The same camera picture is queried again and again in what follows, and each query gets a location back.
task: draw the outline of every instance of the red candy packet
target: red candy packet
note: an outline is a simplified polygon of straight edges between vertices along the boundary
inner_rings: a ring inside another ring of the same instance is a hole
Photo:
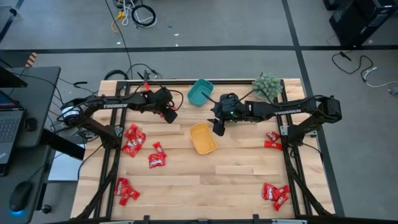
[[[273,200],[276,201],[276,198],[274,198],[274,195],[272,192],[276,190],[277,188],[273,186],[272,184],[267,184],[265,183],[263,188],[262,188],[262,197],[264,200]]]
[[[129,180],[126,178],[119,177],[114,188],[114,195],[121,195],[125,186],[129,185]]]
[[[284,187],[273,190],[272,194],[274,195],[274,198],[279,198],[280,196],[285,195],[288,192],[290,192],[290,188],[288,185],[285,185]]]
[[[136,130],[136,140],[138,145],[140,146],[140,148],[142,148],[142,145],[144,144],[145,140],[147,138],[147,135],[145,133],[143,133],[140,130]]]
[[[138,191],[136,191],[136,190],[134,190],[132,187],[131,187],[131,191],[130,191],[130,197],[132,197],[132,199],[134,199],[134,200],[137,200],[137,198],[138,198],[138,196],[140,196],[140,193],[138,192]]]
[[[138,126],[135,124],[132,124],[130,128],[124,133],[124,136],[128,139],[133,139],[136,137],[136,131],[138,130]]]
[[[281,206],[289,199],[289,197],[285,194],[278,198],[278,201],[274,203],[274,208],[279,212]]]
[[[121,196],[119,204],[122,206],[125,206],[127,204],[129,197],[137,200],[138,196],[140,196],[140,193],[134,190],[134,188],[129,185],[129,181],[126,178],[121,177],[119,177],[118,181],[116,182],[114,194]]]
[[[123,192],[121,194],[119,204],[122,206],[125,206],[127,204],[127,201],[129,200],[129,197],[130,197],[130,195],[127,192]]]
[[[140,149],[141,145],[139,145],[135,139],[127,140],[122,147],[122,151],[126,154],[129,154],[133,158],[136,156]]]
[[[271,132],[271,133],[266,133],[266,136],[269,138],[269,140],[271,140],[272,142],[275,142],[276,140],[278,140],[280,138],[280,135],[278,133],[276,133],[275,131]]]
[[[276,143],[276,142],[266,141],[266,143],[264,144],[264,147],[272,147],[274,149],[282,150],[282,145],[279,143]]]
[[[160,153],[161,155],[163,155],[164,158],[167,157],[167,155],[164,152],[162,146],[160,145],[160,142],[157,142],[157,143],[153,144],[153,146],[155,147],[157,153]]]
[[[161,153],[149,155],[148,160],[149,160],[149,168],[150,169],[158,167],[158,166],[166,165],[165,158]]]

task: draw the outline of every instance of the wooden table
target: wooden table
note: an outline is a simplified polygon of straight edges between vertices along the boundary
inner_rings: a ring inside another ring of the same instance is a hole
[[[102,81],[99,94],[114,95],[116,82]],[[285,79],[284,82],[289,100],[305,97],[299,79]],[[288,184],[282,152],[264,148],[265,133],[278,131],[276,118],[261,123],[227,124],[223,137],[213,134],[218,148],[210,154],[199,155],[190,139],[189,129],[198,123],[208,123],[211,129],[212,124],[206,119],[214,118],[210,111],[213,103],[208,101],[201,108],[191,105],[186,99],[191,87],[167,85],[168,89],[181,91],[185,96],[172,124],[167,124],[156,114],[127,112],[125,129],[136,124],[147,134],[147,140],[135,158],[121,153],[118,176],[128,178],[141,196],[136,201],[131,198],[125,207],[119,205],[119,197],[115,196],[112,220],[142,220],[144,215],[150,215],[151,220],[251,219],[253,214],[259,214],[260,218],[293,218],[291,200],[277,212],[273,202],[261,197],[265,182],[276,187]],[[244,96],[251,88],[251,85],[215,85],[211,97],[218,101],[221,94],[232,92]],[[158,87],[151,86],[151,90],[156,89]],[[179,105],[181,96],[173,95]],[[246,100],[256,99],[251,95]],[[101,110],[94,118],[109,124],[110,116],[111,110]],[[307,117],[307,114],[292,116],[294,123]],[[149,169],[148,155],[155,153],[152,144],[157,141],[168,155],[167,164]],[[305,137],[304,142],[318,147],[314,138]],[[100,140],[89,143],[85,157],[100,144]],[[77,216],[96,192],[103,154],[104,151],[99,150],[82,167],[71,217]],[[333,213],[319,153],[302,146],[300,154],[308,188]],[[301,191],[296,188],[300,209],[305,214]],[[107,195],[106,192],[103,197],[102,215],[105,214]]]

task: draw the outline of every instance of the cable bundle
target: cable bundle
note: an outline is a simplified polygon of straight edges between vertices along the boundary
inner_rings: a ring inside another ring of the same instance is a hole
[[[114,5],[118,9],[120,9],[117,18],[115,18],[115,21],[118,19],[122,19],[122,25],[128,26],[129,25],[129,15],[131,15],[131,19],[137,27],[150,28],[150,27],[156,25],[157,19],[156,19],[155,11],[151,7],[144,5],[142,0],[141,0],[140,5],[135,5],[136,2],[137,2],[137,0],[134,0],[134,1],[133,0],[118,0],[118,1],[114,0],[113,1]],[[137,10],[141,9],[141,8],[147,9],[152,14],[152,16],[150,16],[146,19],[140,20]],[[111,26],[113,32],[118,33],[118,31],[113,28],[113,25],[114,25],[114,22],[112,22],[112,26]]]

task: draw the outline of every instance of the black desk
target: black desk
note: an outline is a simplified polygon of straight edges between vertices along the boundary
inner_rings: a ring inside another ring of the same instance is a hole
[[[9,69],[9,71],[15,73],[21,73],[22,70],[23,68]],[[60,67],[39,67],[27,68],[23,74],[43,78],[56,85],[60,71]],[[32,132],[22,130],[18,134],[17,147],[11,155],[8,175],[0,177],[0,223],[29,223],[34,210],[38,206],[41,207],[45,190],[45,173],[50,167],[48,163],[51,161],[52,149],[77,158],[79,158],[80,154],[81,158],[84,155],[83,148],[44,129],[45,120],[55,90],[54,86],[36,78],[21,78],[28,83],[28,87],[15,88],[11,98],[19,101],[27,110],[26,118],[36,118],[37,129]],[[9,94],[11,89],[2,88],[2,91]],[[31,179],[34,183],[34,188],[30,193],[28,205],[21,212],[12,212],[9,209],[9,199],[12,191],[18,183],[27,180],[42,166],[44,168]]]

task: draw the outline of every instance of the computer tower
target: computer tower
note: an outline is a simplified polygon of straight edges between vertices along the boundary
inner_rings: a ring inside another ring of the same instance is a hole
[[[362,45],[398,8],[398,0],[340,2],[329,20],[342,46]]]
[[[327,10],[336,10],[340,4],[340,1],[344,0],[323,0]]]

